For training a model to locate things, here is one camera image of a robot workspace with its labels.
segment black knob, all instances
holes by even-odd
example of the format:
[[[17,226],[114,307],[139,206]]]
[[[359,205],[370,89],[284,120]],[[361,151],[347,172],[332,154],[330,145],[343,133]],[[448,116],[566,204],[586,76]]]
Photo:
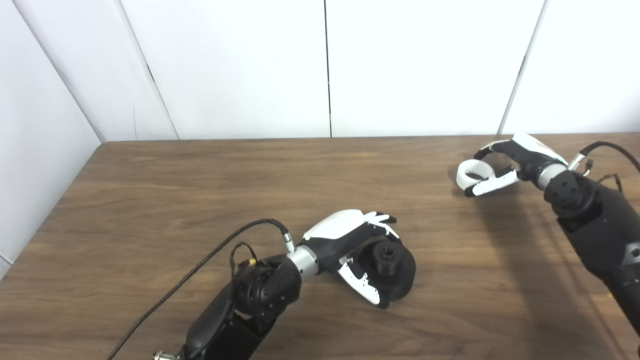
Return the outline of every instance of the black knob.
[[[373,248],[374,268],[380,275],[395,275],[400,269],[402,253],[402,246],[397,243],[388,240],[378,242]]]

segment metal connector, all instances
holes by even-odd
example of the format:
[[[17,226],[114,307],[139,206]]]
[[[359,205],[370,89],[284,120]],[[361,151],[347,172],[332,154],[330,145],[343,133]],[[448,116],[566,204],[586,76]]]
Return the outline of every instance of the metal connector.
[[[291,234],[283,234],[282,239],[284,239],[284,245],[287,247],[287,251],[289,253],[292,253],[296,250],[296,246],[295,244],[293,244],[293,238],[291,238]]]
[[[164,351],[158,351],[151,358],[152,360],[180,360],[180,356],[173,356]]]
[[[575,169],[577,169],[580,166],[580,162],[585,158],[585,155],[582,155],[581,153],[578,152],[578,155],[576,155],[573,160],[571,160],[571,162],[569,162],[569,166],[567,167],[568,170],[574,171]]]

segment black plastic object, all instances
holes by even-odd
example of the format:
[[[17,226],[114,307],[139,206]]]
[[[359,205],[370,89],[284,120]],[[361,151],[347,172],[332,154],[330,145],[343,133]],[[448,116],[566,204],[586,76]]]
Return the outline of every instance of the black plastic object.
[[[390,240],[372,242],[360,252],[358,264],[367,273],[369,285],[390,301],[405,297],[413,286],[415,259],[400,243]]]
[[[551,179],[545,200],[589,272],[609,288],[640,336],[640,216],[625,196],[569,170]]]

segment cable connector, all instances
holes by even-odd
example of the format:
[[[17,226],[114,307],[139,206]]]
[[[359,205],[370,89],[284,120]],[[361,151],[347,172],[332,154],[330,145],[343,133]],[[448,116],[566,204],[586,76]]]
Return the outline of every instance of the cable connector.
[[[584,158],[586,158],[586,156],[578,152],[578,155],[576,155],[573,158],[573,160],[571,160],[571,162],[569,162],[569,166],[567,167],[567,169],[571,170],[571,171],[574,171],[575,169],[577,169],[580,166],[580,162]]]
[[[293,238],[290,233],[282,234],[282,239],[284,240],[284,245],[287,247],[287,251],[292,253],[296,250],[295,244],[293,244]]]

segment small wire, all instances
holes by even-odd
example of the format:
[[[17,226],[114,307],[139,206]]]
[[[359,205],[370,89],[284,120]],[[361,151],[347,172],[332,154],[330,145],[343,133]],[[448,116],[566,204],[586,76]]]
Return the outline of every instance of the small wire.
[[[254,222],[250,222],[245,226],[242,226],[240,229],[236,230],[233,234],[229,235],[228,238],[224,239],[215,249],[213,249],[210,253],[208,253],[196,266],[194,266],[191,271],[189,271],[174,287],[169,290],[164,296],[158,300],[147,312],[142,315],[127,331],[127,333],[122,337],[122,339],[118,342],[115,348],[111,351],[111,353],[107,356],[106,360],[113,360],[113,358],[118,354],[118,351],[122,348],[122,346],[127,342],[127,340],[133,335],[133,332],[155,311],[157,310],[165,301],[167,301],[171,295],[173,295],[185,282],[187,282],[193,274],[198,272],[200,268],[202,268],[211,258],[213,258],[223,247],[225,247],[228,243],[230,243],[236,236],[243,233],[245,230],[254,227],[259,224],[272,224],[280,229],[282,234],[286,234],[289,232],[287,228],[279,221],[275,219],[261,219],[256,220]]]
[[[231,265],[231,278],[233,279],[236,276],[236,262],[234,261],[234,256],[236,255],[236,250],[239,247],[247,247],[249,249],[249,251],[251,252],[251,257],[253,258],[253,260],[255,260],[256,262],[258,262],[258,257],[255,255],[255,252],[253,251],[253,248],[251,247],[251,245],[245,243],[244,241],[240,241],[239,243],[236,244],[236,246],[234,246],[233,250],[231,250],[231,255],[229,255],[229,264]]]
[[[622,180],[620,180],[620,176],[618,176],[617,174],[604,175],[600,180],[598,180],[598,182],[601,183],[602,181],[605,181],[612,177],[616,180],[616,185],[618,185],[618,191],[622,192]]]

